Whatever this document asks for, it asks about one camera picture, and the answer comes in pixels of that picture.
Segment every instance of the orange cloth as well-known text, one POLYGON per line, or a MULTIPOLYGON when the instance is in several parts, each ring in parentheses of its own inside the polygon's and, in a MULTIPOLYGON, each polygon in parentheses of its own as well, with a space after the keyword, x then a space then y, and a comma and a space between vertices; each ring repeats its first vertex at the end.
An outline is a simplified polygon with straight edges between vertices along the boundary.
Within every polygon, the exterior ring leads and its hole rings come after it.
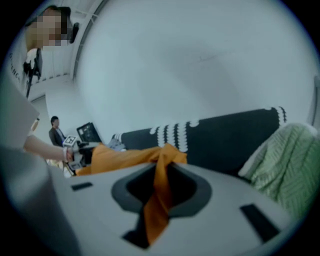
POLYGON ((143 208, 145 231, 151 245, 169 223, 168 212, 173 206, 167 176, 170 163, 187 163, 187 154, 170 144, 144 150, 114 151, 104 145, 97 146, 92 153, 91 166, 77 170, 77 175, 90 175, 114 171, 143 163, 156 163, 154 193, 143 208))

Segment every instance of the green blanket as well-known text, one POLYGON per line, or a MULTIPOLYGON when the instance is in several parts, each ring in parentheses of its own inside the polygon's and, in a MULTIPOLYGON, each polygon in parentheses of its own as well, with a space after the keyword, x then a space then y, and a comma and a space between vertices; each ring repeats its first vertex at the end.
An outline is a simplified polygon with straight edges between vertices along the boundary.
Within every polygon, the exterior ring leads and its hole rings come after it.
POLYGON ((278 129, 250 157, 239 175, 293 217, 303 217, 320 183, 318 132, 297 123, 278 129))

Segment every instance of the white wall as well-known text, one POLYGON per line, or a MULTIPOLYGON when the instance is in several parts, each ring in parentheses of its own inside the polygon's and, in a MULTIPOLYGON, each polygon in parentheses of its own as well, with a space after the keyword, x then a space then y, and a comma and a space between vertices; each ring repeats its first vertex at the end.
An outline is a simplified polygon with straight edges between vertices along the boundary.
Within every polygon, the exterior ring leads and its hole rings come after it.
POLYGON ((69 75, 39 83, 33 89, 44 90, 48 116, 58 116, 65 136, 78 135, 77 128, 92 121, 69 75))
POLYGON ((39 119, 40 119, 38 126, 36 127, 33 134, 37 136, 39 139, 41 139, 42 141, 48 144, 52 144, 49 138, 49 130, 52 128, 52 126, 51 126, 50 118, 48 115, 46 97, 42 97, 32 102, 32 105, 39 112, 39 119))
POLYGON ((110 0, 83 47, 77 86, 105 141, 267 106, 306 122, 314 54, 275 1, 110 0))

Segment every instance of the person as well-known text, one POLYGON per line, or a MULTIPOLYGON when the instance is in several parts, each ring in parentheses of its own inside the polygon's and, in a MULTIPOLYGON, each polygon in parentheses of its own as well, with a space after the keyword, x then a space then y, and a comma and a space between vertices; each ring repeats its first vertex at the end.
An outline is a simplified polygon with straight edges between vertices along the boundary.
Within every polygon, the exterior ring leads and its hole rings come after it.
POLYGON ((63 147, 63 142, 66 139, 59 128, 60 122, 57 116, 51 118, 52 128, 49 130, 49 137, 53 145, 63 147))
POLYGON ((32 18, 14 40, 0 73, 0 146, 24 149, 44 159, 70 162, 70 148, 50 145, 32 134, 39 113, 26 98, 27 76, 24 63, 27 52, 60 46, 72 38, 69 7, 48 6, 32 18))

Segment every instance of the orange fabric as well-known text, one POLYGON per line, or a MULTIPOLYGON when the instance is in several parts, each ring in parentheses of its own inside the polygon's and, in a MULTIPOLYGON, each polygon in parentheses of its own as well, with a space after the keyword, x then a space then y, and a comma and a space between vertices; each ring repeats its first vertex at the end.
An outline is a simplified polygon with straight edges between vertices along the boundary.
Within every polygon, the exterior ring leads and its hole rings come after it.
POLYGON ((169 223, 168 212, 173 206, 167 176, 170 163, 187 163, 187 154, 170 144, 144 150, 114 151, 104 145, 93 150, 91 166, 77 170, 76 174, 88 175, 114 171, 143 163, 156 163, 154 193, 143 208, 145 231, 149 244, 156 241, 169 223))

